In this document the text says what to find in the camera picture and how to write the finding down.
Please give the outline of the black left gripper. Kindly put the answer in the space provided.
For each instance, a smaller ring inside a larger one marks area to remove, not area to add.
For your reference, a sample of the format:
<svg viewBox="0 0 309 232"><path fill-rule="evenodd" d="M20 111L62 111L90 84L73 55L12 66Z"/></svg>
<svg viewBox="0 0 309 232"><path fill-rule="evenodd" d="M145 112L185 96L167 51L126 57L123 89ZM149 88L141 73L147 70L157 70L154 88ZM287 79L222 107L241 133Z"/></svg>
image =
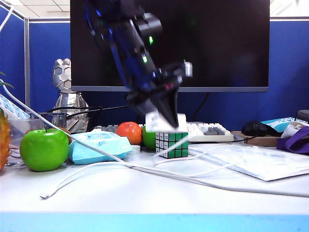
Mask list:
<svg viewBox="0 0 309 232"><path fill-rule="evenodd" d="M160 112L173 127L179 126L177 92L185 80L185 63L174 62L153 72L154 77L145 87L126 94L127 102L141 114Z"/></svg>

